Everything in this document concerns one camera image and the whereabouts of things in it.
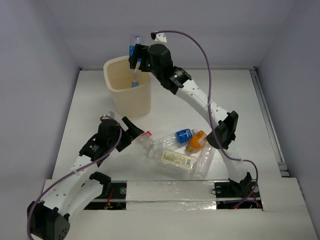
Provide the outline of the clear bottle red cap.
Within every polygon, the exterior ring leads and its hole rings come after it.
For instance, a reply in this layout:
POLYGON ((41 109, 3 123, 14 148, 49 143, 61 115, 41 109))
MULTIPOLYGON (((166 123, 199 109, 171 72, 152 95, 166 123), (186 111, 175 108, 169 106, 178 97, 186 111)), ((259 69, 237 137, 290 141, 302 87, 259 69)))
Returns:
POLYGON ((152 139, 152 134, 150 131, 143 132, 137 137, 136 141, 145 151, 151 150, 156 145, 156 142, 152 139))

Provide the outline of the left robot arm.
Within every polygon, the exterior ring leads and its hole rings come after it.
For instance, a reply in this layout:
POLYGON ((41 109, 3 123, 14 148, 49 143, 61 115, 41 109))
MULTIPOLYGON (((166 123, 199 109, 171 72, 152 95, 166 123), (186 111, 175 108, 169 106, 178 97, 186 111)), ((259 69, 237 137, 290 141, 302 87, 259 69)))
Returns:
POLYGON ((144 131, 127 117, 127 129, 109 112, 100 118, 95 133, 80 149, 68 173, 52 183, 27 208, 27 236, 30 240, 63 240, 71 222, 95 198, 104 198, 112 190, 111 178, 99 171, 113 151, 121 152, 144 131))

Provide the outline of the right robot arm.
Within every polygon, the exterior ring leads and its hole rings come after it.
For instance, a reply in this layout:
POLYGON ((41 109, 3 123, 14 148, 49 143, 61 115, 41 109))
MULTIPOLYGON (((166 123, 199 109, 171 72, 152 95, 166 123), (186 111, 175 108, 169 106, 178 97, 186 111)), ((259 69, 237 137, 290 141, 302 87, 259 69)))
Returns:
POLYGON ((231 192, 239 198, 252 194, 252 176, 243 167, 237 149, 236 128, 239 115, 209 101, 183 68, 173 64, 170 50, 163 44, 150 46, 137 43, 129 52, 129 67, 152 73, 160 85, 188 103, 213 128, 207 136, 208 143, 217 149, 226 166, 231 192))

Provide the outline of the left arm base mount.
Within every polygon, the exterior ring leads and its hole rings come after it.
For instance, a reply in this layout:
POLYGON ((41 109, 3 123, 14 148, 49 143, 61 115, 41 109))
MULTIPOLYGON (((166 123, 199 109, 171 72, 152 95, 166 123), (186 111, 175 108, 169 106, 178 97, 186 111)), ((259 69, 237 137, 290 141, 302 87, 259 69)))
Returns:
POLYGON ((97 180, 103 187, 101 194, 92 200, 84 210, 126 210, 127 182, 112 181, 111 177, 95 172, 90 180, 97 180))

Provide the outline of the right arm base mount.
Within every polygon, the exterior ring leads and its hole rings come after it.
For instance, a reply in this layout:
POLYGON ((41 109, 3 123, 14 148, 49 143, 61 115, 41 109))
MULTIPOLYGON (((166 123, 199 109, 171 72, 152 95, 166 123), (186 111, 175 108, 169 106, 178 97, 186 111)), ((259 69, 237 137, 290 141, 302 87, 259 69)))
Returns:
POLYGON ((210 193, 216 197, 218 210, 263 209, 259 187, 249 172, 240 183, 215 182, 210 193))

